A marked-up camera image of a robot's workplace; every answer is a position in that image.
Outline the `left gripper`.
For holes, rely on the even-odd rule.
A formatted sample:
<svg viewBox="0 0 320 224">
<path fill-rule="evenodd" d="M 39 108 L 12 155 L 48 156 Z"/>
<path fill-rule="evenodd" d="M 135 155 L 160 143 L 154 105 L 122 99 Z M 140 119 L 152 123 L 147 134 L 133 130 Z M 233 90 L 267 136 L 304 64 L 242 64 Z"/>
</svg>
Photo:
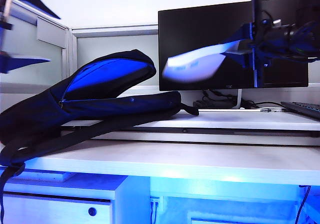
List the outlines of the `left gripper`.
<svg viewBox="0 0 320 224">
<path fill-rule="evenodd" d="M 19 0 L 34 9 L 52 17 L 60 19 L 51 9 L 49 9 L 41 0 Z M 3 10 L 0 13 L 0 27 L 5 30 L 11 30 L 12 24 L 8 23 L 10 16 L 12 0 L 5 0 Z M 0 72 L 7 74 L 11 70 L 19 69 L 25 66 L 50 62 L 50 59 L 38 56 L 24 56 L 21 54 L 9 54 L 5 51 L 0 52 Z"/>
</svg>

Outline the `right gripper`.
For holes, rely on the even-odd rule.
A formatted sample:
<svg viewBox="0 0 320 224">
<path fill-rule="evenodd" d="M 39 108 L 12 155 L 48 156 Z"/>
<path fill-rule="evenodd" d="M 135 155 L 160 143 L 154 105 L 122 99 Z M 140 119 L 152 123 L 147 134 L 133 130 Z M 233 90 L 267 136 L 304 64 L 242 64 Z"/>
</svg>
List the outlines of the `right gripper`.
<svg viewBox="0 0 320 224">
<path fill-rule="evenodd" d="M 243 24 L 220 44 L 251 40 L 252 53 L 223 55 L 253 69 L 255 87 L 296 87 L 298 78 L 287 70 L 294 62 L 289 49 L 295 30 L 297 0 L 251 0 L 252 22 Z"/>
</svg>

